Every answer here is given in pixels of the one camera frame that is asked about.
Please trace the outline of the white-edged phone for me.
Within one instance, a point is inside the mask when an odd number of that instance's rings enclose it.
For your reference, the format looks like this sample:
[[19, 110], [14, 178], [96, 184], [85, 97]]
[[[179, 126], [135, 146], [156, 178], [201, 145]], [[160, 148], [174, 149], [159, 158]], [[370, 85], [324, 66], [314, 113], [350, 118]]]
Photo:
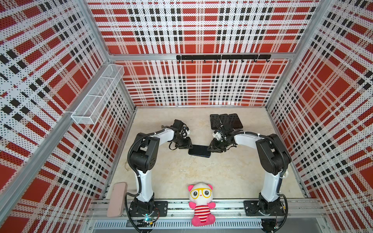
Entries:
[[229, 119], [230, 119], [230, 125], [234, 130], [242, 129], [243, 124], [238, 116], [238, 114], [229, 114]]

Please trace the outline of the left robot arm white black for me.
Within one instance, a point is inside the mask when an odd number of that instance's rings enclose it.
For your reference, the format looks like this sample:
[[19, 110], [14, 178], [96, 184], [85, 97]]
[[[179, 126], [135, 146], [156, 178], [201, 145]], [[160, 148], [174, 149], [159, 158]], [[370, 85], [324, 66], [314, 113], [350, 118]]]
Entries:
[[136, 136], [127, 154], [127, 162], [137, 178], [137, 194], [132, 194], [132, 197], [143, 203], [154, 199], [152, 169], [157, 160], [159, 146], [170, 142], [174, 143], [177, 149], [191, 149], [193, 145], [189, 134], [189, 127], [183, 125], [181, 129], [166, 126], [160, 131], [139, 133]]

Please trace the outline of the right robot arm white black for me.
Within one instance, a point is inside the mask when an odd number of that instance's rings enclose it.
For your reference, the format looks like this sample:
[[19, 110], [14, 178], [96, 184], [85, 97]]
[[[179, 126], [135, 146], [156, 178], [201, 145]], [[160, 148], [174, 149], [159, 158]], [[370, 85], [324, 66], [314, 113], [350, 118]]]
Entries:
[[256, 149], [260, 164], [265, 170], [260, 197], [267, 203], [278, 200], [282, 180], [287, 176], [287, 169], [291, 163], [291, 157], [278, 135], [266, 136], [238, 130], [225, 136], [222, 133], [215, 133], [213, 137], [207, 148], [210, 152], [223, 153], [238, 145]]

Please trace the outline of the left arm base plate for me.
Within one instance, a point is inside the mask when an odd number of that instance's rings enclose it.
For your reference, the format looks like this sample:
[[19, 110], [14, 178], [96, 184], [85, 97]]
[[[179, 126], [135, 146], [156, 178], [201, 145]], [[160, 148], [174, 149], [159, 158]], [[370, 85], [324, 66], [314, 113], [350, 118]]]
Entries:
[[142, 202], [135, 199], [131, 202], [129, 213], [134, 217], [164, 217], [167, 216], [168, 204], [167, 201]]

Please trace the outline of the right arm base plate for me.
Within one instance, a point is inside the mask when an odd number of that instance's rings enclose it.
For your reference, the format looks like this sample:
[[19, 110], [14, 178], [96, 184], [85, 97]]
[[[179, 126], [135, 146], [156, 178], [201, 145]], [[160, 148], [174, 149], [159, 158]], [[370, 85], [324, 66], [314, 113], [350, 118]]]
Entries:
[[285, 210], [280, 200], [267, 202], [266, 200], [244, 201], [246, 216], [284, 216]]

